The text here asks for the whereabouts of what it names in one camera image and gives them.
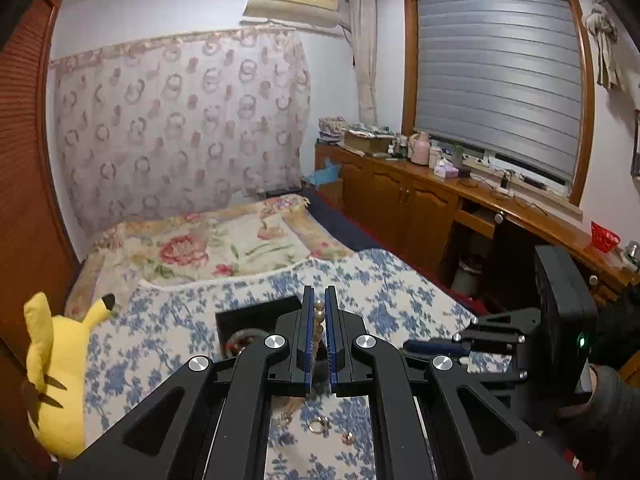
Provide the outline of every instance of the wooden window frame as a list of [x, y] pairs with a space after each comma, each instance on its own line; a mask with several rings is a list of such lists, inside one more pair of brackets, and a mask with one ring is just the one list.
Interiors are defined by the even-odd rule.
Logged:
[[[591, 145], [593, 143], [594, 81], [591, 45], [587, 30], [582, 24], [582, 9], [578, 0], [569, 0], [574, 17], [580, 68], [582, 72], [582, 112], [580, 114], [580, 144], [574, 182], [568, 197], [570, 204], [578, 206], [587, 179]], [[404, 0], [404, 101], [402, 104], [402, 132], [410, 136], [414, 132], [415, 107], [418, 91], [418, 0]]]

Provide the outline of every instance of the pink bottle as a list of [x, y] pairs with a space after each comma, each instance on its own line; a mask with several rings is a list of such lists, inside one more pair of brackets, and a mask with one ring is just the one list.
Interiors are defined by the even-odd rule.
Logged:
[[420, 164], [421, 166], [429, 165], [429, 134], [420, 132], [413, 134], [409, 138], [409, 146], [411, 147], [411, 162]]

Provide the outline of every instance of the white container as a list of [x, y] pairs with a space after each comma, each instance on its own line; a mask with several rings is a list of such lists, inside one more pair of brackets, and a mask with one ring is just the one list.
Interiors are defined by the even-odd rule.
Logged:
[[436, 167], [436, 164], [440, 160], [440, 155], [442, 154], [442, 150], [440, 148], [431, 147], [429, 149], [429, 167], [433, 170]]
[[478, 281], [481, 274], [481, 269], [474, 269], [460, 260], [458, 262], [458, 270], [451, 284], [451, 290], [455, 290], [458, 294], [468, 298], [473, 297], [478, 291]]

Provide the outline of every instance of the window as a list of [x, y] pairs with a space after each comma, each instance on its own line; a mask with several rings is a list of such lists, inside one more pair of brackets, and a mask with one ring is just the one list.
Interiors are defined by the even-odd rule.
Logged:
[[405, 2], [404, 132], [491, 150], [565, 182], [577, 205], [591, 151], [593, 73], [590, 82], [576, 0]]

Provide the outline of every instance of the blue plastic bag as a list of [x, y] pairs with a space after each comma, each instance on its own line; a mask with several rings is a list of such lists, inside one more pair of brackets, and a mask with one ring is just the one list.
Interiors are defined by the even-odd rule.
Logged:
[[324, 160], [324, 170], [314, 171], [312, 174], [302, 177], [306, 183], [316, 186], [318, 189], [322, 184], [328, 184], [338, 180], [341, 164], [334, 164], [326, 158]]

